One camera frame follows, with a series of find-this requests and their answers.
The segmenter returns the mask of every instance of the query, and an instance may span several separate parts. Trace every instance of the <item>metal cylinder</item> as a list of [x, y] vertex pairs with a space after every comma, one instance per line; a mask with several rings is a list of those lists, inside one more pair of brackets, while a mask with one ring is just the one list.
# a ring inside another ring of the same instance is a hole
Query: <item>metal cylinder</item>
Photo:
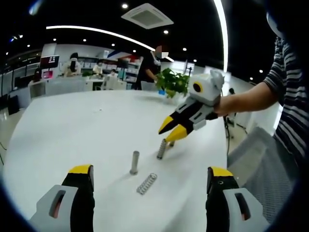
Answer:
[[165, 152], [165, 148], [166, 148], [166, 144], [167, 144], [166, 140], [163, 139], [162, 143], [161, 143], [161, 146], [160, 146], [160, 149], [158, 151], [158, 155], [157, 155], [157, 159], [158, 160], [163, 158], [163, 155], [164, 155], [164, 152]]
[[173, 147], [175, 145], [175, 141], [169, 143], [169, 146]]
[[130, 170], [130, 174], [131, 175], [136, 175], [137, 174], [137, 164], [139, 162], [139, 157], [140, 157], [140, 153], [138, 151], [134, 151], [133, 152], [133, 157], [132, 157], [132, 167]]

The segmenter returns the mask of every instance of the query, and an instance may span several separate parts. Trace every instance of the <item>round white table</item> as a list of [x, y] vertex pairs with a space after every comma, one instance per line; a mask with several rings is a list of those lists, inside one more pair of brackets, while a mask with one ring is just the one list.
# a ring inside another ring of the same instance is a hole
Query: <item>round white table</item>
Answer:
[[[34, 100], [10, 141], [3, 178], [17, 209], [30, 219], [37, 201], [69, 169], [94, 165], [94, 231], [187, 232], [206, 229], [209, 166], [226, 167], [221, 118], [177, 141], [162, 160], [158, 135], [175, 106], [158, 93], [79, 92]], [[138, 174], [129, 174], [134, 150]], [[141, 196], [137, 187], [150, 173], [157, 180]]]

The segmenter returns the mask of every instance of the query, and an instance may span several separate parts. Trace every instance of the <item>ceiling air vent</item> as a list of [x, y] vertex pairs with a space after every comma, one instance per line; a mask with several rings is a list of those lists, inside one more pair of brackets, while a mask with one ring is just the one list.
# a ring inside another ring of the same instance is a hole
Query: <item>ceiling air vent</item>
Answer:
[[142, 28], [152, 29], [174, 24], [165, 14], [149, 3], [138, 6], [121, 16]]

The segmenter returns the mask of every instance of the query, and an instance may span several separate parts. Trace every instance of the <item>cable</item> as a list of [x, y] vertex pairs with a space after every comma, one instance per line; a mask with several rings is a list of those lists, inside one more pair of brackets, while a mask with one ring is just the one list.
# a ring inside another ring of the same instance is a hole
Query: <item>cable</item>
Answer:
[[0, 145], [2, 146], [2, 148], [6, 151], [7, 149], [6, 148], [4, 148], [4, 146], [2, 145], [2, 143], [0, 142]]
[[228, 129], [228, 123], [227, 123], [226, 117], [223, 117], [223, 120], [224, 120], [225, 130], [227, 131], [227, 152], [226, 152], [226, 155], [228, 156], [228, 152], [230, 150], [230, 130]]
[[241, 126], [241, 125], [238, 124], [238, 123], [236, 123], [236, 125], [239, 126], [239, 127], [241, 127], [241, 128], [243, 128], [243, 130], [245, 131], [245, 133], [248, 134], [248, 132], [246, 131], [246, 128], [245, 128], [245, 127]]
[[0, 159], [1, 159], [2, 165], [4, 166], [4, 162], [3, 162], [3, 159], [2, 159], [1, 153], [0, 153]]

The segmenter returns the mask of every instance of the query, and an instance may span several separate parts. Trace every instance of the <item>striped shirt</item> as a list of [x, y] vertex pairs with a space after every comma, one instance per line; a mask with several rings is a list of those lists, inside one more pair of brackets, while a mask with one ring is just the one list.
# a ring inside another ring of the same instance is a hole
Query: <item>striped shirt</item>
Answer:
[[306, 135], [309, 130], [308, 97], [302, 70], [291, 47], [277, 37], [275, 57], [264, 82], [274, 91], [283, 106], [282, 115], [274, 134], [297, 160], [306, 152]]

